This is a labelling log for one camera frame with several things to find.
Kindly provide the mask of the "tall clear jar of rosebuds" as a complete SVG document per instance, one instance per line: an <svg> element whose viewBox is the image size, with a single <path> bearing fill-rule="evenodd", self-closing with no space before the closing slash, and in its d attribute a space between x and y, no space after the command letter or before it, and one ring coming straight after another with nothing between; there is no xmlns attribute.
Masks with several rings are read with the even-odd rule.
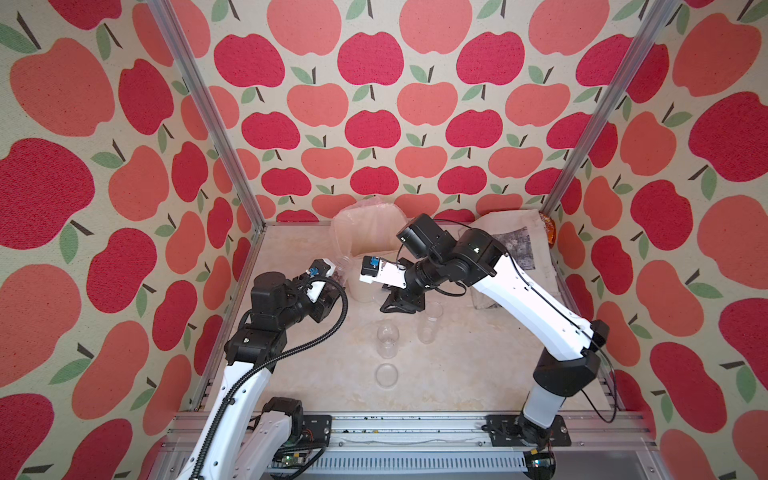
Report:
<svg viewBox="0 0 768 480"><path fill-rule="evenodd" d="M444 314L443 306L438 302L427 302L420 313L417 324L417 337L422 344L431 344L436 340L441 320Z"/></svg>

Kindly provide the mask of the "clear jar lid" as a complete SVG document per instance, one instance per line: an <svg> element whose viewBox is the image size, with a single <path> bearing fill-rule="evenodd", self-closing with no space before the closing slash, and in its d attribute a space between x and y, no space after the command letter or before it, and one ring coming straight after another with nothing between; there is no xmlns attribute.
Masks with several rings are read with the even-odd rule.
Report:
<svg viewBox="0 0 768 480"><path fill-rule="evenodd" d="M411 302L407 297L403 297L401 290L391 290L386 300L382 304L382 310L407 310L411 307Z"/></svg>
<svg viewBox="0 0 768 480"><path fill-rule="evenodd" d="M399 371L391 363L382 363L376 368L374 378L380 388L391 389L399 380Z"/></svg>

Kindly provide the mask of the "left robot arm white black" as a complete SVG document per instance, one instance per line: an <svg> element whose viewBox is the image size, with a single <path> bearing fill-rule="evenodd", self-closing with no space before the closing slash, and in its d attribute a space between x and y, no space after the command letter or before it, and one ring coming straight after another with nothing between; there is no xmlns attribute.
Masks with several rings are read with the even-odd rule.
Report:
<svg viewBox="0 0 768 480"><path fill-rule="evenodd" d="M225 345L226 367L200 437L179 473L181 479L258 479L278 452L302 436L300 401L275 397L256 415L256 404L277 363L328 340L346 319L349 300L331 265L316 261L292 279L280 272L255 277L251 307ZM339 305L334 325L297 347L287 331L305 318L322 322Z"/></svg>

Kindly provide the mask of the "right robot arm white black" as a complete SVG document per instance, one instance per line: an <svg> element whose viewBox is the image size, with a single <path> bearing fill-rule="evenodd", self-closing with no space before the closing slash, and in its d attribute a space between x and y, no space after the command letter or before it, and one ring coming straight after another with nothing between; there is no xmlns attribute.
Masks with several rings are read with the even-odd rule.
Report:
<svg viewBox="0 0 768 480"><path fill-rule="evenodd" d="M451 282L490 297L543 344L533 371L534 385L512 433L526 445L544 447L565 400L596 379L601 365L598 352L606 344L609 326L565 307L484 230L469 227L454 237L422 214L397 237L413 261L392 262L377 256L362 260L361 281L380 283L390 291L381 312L422 312L426 293Z"/></svg>

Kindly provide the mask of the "cream trash bin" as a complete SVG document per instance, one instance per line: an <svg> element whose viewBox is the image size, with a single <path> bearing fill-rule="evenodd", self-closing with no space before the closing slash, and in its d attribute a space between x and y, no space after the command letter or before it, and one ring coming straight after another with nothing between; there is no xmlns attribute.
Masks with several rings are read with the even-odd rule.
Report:
<svg viewBox="0 0 768 480"><path fill-rule="evenodd" d="M403 211L392 203L360 202L343 209L332 221L338 259L352 298L373 302L381 289L375 276L381 258L399 248L396 234L406 223Z"/></svg>

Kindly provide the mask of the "pink plastic bin liner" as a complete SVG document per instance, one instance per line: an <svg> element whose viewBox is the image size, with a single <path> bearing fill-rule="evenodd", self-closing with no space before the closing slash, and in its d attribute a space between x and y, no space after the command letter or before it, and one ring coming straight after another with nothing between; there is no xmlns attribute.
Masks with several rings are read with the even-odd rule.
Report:
<svg viewBox="0 0 768 480"><path fill-rule="evenodd" d="M379 197L358 201L343 208L331 220L333 261L340 256L362 257L397 251L397 233L407 223L404 212Z"/></svg>

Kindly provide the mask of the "white Monet tote bag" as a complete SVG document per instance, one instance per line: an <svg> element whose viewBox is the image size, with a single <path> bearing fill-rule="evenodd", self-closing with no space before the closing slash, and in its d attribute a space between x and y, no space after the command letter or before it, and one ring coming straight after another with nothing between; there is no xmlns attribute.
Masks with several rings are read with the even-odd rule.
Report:
<svg viewBox="0 0 768 480"><path fill-rule="evenodd" d="M537 210L491 212L470 224L501 242L522 271L561 300L545 223Z"/></svg>

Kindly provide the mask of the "orange snack packet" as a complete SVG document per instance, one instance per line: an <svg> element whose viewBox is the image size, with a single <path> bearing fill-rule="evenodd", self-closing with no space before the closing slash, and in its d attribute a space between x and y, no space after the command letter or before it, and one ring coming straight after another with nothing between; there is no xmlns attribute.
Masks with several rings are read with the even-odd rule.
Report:
<svg viewBox="0 0 768 480"><path fill-rule="evenodd" d="M542 212L539 213L539 217L544 225L545 233L547 236L547 242L550 249L555 246L557 238L557 227L555 222Z"/></svg>

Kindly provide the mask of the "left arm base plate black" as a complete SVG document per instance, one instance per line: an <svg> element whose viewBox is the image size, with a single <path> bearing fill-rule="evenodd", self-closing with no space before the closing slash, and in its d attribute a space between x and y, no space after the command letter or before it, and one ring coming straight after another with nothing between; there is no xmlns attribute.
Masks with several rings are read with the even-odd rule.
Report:
<svg viewBox="0 0 768 480"><path fill-rule="evenodd" d="M302 415L289 420L289 437L281 449L314 449L327 447L330 443L333 417L331 415Z"/></svg>

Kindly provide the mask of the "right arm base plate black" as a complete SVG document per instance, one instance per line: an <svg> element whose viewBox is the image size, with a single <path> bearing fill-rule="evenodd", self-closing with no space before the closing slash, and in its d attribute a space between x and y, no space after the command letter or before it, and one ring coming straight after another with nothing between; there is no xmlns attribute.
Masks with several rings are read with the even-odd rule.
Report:
<svg viewBox="0 0 768 480"><path fill-rule="evenodd" d="M489 435L494 447L544 449L547 446L572 445L569 430L561 415L556 415L548 428L528 421L522 414L487 415L481 430Z"/></svg>

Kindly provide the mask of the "aluminium front rail frame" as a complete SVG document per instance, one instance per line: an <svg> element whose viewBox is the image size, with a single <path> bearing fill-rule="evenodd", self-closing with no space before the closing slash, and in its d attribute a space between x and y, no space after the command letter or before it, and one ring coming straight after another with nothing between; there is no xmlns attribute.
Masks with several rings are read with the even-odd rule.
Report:
<svg viewBox="0 0 768 480"><path fill-rule="evenodd" d="M509 412L308 413L325 446L307 479L522 479L527 447L501 437ZM566 411L550 440L558 479L668 479L639 414L607 424Z"/></svg>

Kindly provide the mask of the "left aluminium corner post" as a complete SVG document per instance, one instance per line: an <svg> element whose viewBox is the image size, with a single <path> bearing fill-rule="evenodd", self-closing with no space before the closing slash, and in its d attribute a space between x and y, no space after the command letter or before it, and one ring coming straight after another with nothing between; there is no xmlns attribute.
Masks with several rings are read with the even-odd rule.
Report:
<svg viewBox="0 0 768 480"><path fill-rule="evenodd" d="M234 190L240 198L246 213L257 234L261 235L266 222L260 207L250 189L245 170L239 155L229 139L223 119L218 111L216 102L202 77L171 1L150 0L148 2L159 30L172 53L183 80L195 101L201 119L209 133L209 137L223 161L225 170L233 182Z"/></svg>

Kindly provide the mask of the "aluminium corner post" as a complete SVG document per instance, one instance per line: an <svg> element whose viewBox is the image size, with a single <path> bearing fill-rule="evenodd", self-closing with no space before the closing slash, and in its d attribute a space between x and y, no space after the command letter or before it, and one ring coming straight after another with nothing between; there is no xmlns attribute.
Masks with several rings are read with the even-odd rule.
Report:
<svg viewBox="0 0 768 480"><path fill-rule="evenodd" d="M589 152L610 120L612 112L623 100L631 81L635 78L658 36L681 5L681 1L660 0L649 7L613 79L605 87L605 92L597 102L597 107L576 147L568 154L561 174L543 201L540 212L544 215L550 216L560 204L578 170L586 161Z"/></svg>
<svg viewBox="0 0 768 480"><path fill-rule="evenodd" d="M250 189L245 170L239 155L229 139L223 119L218 111L216 102L202 77L171 1L150 0L148 2L159 30L172 53L183 80L195 101L201 119L209 133L209 137L223 161L225 170L233 182L234 190L240 198L246 213L257 234L261 235L266 222L260 207Z"/></svg>

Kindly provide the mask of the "right aluminium corner post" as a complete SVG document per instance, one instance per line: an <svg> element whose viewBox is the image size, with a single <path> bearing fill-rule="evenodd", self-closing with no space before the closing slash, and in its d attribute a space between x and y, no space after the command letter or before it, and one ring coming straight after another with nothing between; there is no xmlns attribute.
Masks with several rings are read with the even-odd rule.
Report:
<svg viewBox="0 0 768 480"><path fill-rule="evenodd" d="M649 7L613 79L605 87L605 92L597 102L597 107L576 147L568 154L561 174L543 201L540 212L544 215L550 216L560 204L578 170L586 161L589 152L610 120L612 112L623 100L631 81L635 78L658 36L681 5L681 1L660 0Z"/></svg>

